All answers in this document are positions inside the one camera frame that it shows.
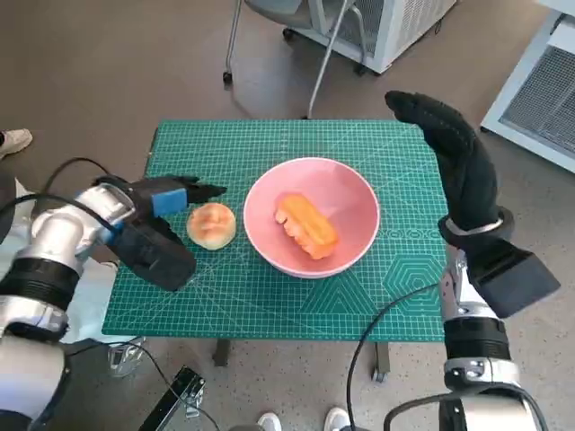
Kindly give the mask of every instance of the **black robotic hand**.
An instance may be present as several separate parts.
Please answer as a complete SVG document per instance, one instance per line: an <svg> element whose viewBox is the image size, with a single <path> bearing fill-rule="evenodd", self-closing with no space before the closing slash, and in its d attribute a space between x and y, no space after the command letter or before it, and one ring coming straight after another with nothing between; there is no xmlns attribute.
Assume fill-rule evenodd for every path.
<svg viewBox="0 0 575 431"><path fill-rule="evenodd" d="M388 92L395 117L419 126L435 151L451 220L464 231L498 221L497 179L482 142L463 116L424 94Z"/></svg>
<svg viewBox="0 0 575 431"><path fill-rule="evenodd" d="M137 276L166 290L185 286L196 269L196 260L162 216L179 213L189 204L208 202L226 192L225 187L198 181L198 177L175 175L133 183L113 176L96 181L123 190L135 207L108 247Z"/></svg>

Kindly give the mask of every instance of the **shoe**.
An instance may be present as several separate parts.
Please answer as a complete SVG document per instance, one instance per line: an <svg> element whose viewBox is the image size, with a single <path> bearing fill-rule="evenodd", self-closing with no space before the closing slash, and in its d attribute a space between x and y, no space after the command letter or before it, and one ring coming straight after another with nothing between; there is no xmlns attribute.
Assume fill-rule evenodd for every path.
<svg viewBox="0 0 575 431"><path fill-rule="evenodd" d="M278 415L275 413L264 413L258 420L258 425L264 431L281 431L281 422L279 422Z"/></svg>
<svg viewBox="0 0 575 431"><path fill-rule="evenodd" d="M349 427L349 425L351 423L349 422L348 412L339 407L334 407L325 417L323 431L339 431L344 427Z"/></svg>
<svg viewBox="0 0 575 431"><path fill-rule="evenodd" d="M18 153L32 142L32 133L27 128L20 130L6 130L4 142L0 145L0 160L8 154Z"/></svg>

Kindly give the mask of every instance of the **white machine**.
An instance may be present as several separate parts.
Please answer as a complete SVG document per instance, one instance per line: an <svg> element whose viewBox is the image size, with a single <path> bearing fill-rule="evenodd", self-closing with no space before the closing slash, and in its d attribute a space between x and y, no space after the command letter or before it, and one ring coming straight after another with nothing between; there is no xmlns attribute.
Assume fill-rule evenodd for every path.
<svg viewBox="0 0 575 431"><path fill-rule="evenodd" d="M482 122L517 145L575 172L575 2L553 10Z"/></svg>
<svg viewBox="0 0 575 431"><path fill-rule="evenodd" d="M367 39L365 66L382 74L455 3L456 0L357 0L355 6L363 15ZM329 43L329 39L317 31L296 31L323 45ZM353 16L346 16L333 49L360 63L359 41L357 23Z"/></svg>

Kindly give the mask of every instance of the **chair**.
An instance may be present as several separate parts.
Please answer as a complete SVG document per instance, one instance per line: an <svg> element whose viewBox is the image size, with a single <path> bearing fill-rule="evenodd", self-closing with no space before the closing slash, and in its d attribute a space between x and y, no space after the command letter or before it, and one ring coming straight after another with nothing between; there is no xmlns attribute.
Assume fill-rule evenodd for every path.
<svg viewBox="0 0 575 431"><path fill-rule="evenodd" d="M286 40L289 40L293 35L293 31L291 30L292 28L316 30L324 36L329 37L330 41L325 49L322 66L320 67L319 74L315 80L314 91L312 92L312 97L307 106L307 116L303 117L304 119L310 119L312 117L315 98L320 85L322 84L325 67L327 67L327 62L332 54L333 42L338 37L343 16L347 11L352 11L357 19L361 44L361 64L359 65L360 69L358 72L362 71L367 57L366 33L363 24L363 16L355 6L356 0L283 0L281 2L277 2L277 0L236 0L232 33L230 34L230 40L227 47L226 70L223 76L225 85L231 85L233 83L231 60L234 51L237 24L240 19L240 11L242 9L243 1L245 1L245 3L256 13L259 13L265 18L277 22L278 24L287 26L284 30L284 38ZM310 10L310 2L314 1L323 1L325 22L327 24L325 28L328 29L325 33L322 33L319 29L314 27Z"/></svg>

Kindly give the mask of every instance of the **cable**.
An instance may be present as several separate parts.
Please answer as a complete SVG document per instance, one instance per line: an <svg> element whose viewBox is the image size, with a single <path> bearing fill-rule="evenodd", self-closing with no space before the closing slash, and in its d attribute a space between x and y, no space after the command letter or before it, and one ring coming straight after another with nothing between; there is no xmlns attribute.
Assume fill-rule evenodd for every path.
<svg viewBox="0 0 575 431"><path fill-rule="evenodd" d="M211 417L211 415L209 415L204 409L201 409L200 407L196 407L192 404L189 404L184 398L182 398L180 395L178 395L178 393L172 388L172 384L170 383L170 381L168 380L168 378L165 376L164 372L162 371L162 368L160 368L160 365L157 363L157 361L155 360L154 356L145 348L142 346L139 346L136 343L132 343L130 341L125 341L125 342L115 342L115 343L101 343L101 344L96 344L94 346L88 346L85 348L81 348L80 350L68 354L68 357L72 357L72 356L76 356L76 355L81 355L84 352L87 352L88 350L92 350L93 348L98 348L98 347L102 347L102 346L133 346L133 347L137 347L140 350L142 350L144 353L146 353L147 357L149 357L150 361L152 361L152 364L154 364L155 369L157 370L157 372L160 374L160 376L162 377L162 380L164 380L166 386L168 387L168 389L173 393L173 395L178 399L179 402L181 402L184 406L186 407L191 407L193 409L196 409L197 411L199 411L202 415L204 415L214 426L214 428L216 429L216 431L221 431L219 425L217 424L216 420L214 418Z"/></svg>
<svg viewBox="0 0 575 431"><path fill-rule="evenodd" d="M413 292L410 292L407 295L401 296L401 297L393 300L392 302L390 302L373 319L373 321L369 324L369 326L366 328L366 330L362 334L361 338L359 339L358 346L356 347L356 351L353 354L353 358L351 359L351 363L349 365L348 382L346 385L346 399L347 399L347 403L348 403L349 427L352 431L356 430L356 424L355 424L355 420L353 417L353 405L351 402L351 379L353 377L353 372L355 371L355 367L356 367L356 363L358 361L359 353L361 352L361 348L363 348L363 345L365 344L367 337L369 337L369 334L371 334L371 332L374 330L374 328L377 326L377 324L382 320L382 318L387 314L387 312L389 312L389 310L391 310L393 307L395 307L398 303L405 301L406 299L409 299L412 296L415 296L416 294L419 294L421 292L429 290L435 286L436 285L430 285L430 286L422 287L420 289L416 289ZM396 416L400 415L401 413L403 413L404 411L407 411L409 409L413 409L415 407L423 406L423 405L434 403L434 402L442 402L442 401L449 401L449 400L460 400L462 397L465 397L465 396L477 395L479 393L482 393L485 391L492 391L492 390L511 391L511 392L515 393L516 395L518 395L522 400L527 401L527 403L529 404L529 407L531 408L531 410L534 411L535 415L537 416L537 421L539 422L539 426L540 426L541 431L548 431L549 428L547 427L547 423L545 421L544 414L541 411L541 408L539 407L539 405L537 404L537 401L535 401L535 399L533 398L533 396L529 392L527 392L525 389L520 388L514 384L508 384L508 383L478 384L472 388L467 388L467 389L464 389L461 391L441 393L438 395L431 395L428 397L419 398L417 400L411 400L411 401L404 402L403 404L400 404L399 406L395 407L394 409L391 409L389 411L389 413L387 413L387 415L385 415L384 431L391 431L392 420L394 420L394 418Z"/></svg>
<svg viewBox="0 0 575 431"><path fill-rule="evenodd" d="M95 160L92 160L88 157L73 157L71 159L66 160L65 162L61 163L52 173L51 175L48 177L48 179L46 180L46 182L44 183L44 187L42 187L42 189L40 190L40 193L48 193L48 191L50 190L50 187L52 187L52 184L54 183L54 180L56 179L56 177L65 169L67 168L69 165L73 164L73 163L77 163L77 162L87 162L87 163L91 163L95 166L97 166L98 168L100 168L106 175L110 175L110 171L108 171L105 167L103 167L101 164L99 164L98 162L96 162ZM40 213L40 209L38 208L38 205L35 205L34 208L32 209L32 213L31 213L31 219L34 220Z"/></svg>
<svg viewBox="0 0 575 431"><path fill-rule="evenodd" d="M451 400L460 400L463 397L470 396L470 395L477 395L479 393L485 391L492 391L497 389L503 389L505 391L512 391L516 395L518 395L523 400L526 400L529 404L531 410L534 411L535 415L537 416L537 421L539 422L539 426L541 431L548 431L547 423L545 421L545 417L541 408L537 404L537 401L533 398L533 396L527 392L523 388L519 388L514 384L509 383L486 383L486 384L479 384L472 388L464 389L461 391L453 391L448 393L440 393L439 395L431 395L424 398L419 398L417 400L411 400L400 404L399 406L391 409L387 415L385 415L384 420L384 431L391 431L392 420L399 414L407 411L409 409L413 409L414 407L424 406L426 404L431 404L434 402L443 402L443 401L451 401Z"/></svg>
<svg viewBox="0 0 575 431"><path fill-rule="evenodd" d="M351 359L351 363L349 364L348 382L346 384L346 400L348 403L349 426L350 426L352 431L356 431L356 423L355 423L355 420L353 417L353 407L352 407L352 403L351 403L351 379L353 377L353 372L356 369L356 363L358 361L359 353L361 352L361 348L363 348L363 345L365 344L367 337L369 337L369 334L371 334L371 332L373 332L374 328L377 326L379 321L382 320L382 318L385 316L385 314L387 312L389 312L392 308L394 308L398 303L401 303L401 302L405 301L406 299L409 299L412 296L415 296L416 294L419 294L421 292L425 292L426 290L429 290L435 286L437 286L437 284L421 287L419 289L414 290L413 292L408 293L407 295L401 296L401 297L393 300L392 302L390 302L373 319L373 321L369 324L369 326L367 327L367 329L364 331L361 338L359 339L358 346L356 347L356 351L353 354L353 358Z"/></svg>
<svg viewBox="0 0 575 431"><path fill-rule="evenodd" d="M84 211L87 215L93 217L98 223L108 229L110 232L115 233L116 228L111 225L108 220L102 218L101 215L96 213L93 209L87 207L81 202L70 198L63 198L58 195L52 195L51 193L31 193L30 195L20 196L19 198L12 199L10 202L6 203L3 207L0 208L0 219L5 215L5 213L12 207L16 207L18 204L22 202L27 202L29 200L40 200L40 199L52 199L57 200L59 202L64 202L65 204L71 205L73 207L79 208Z"/></svg>

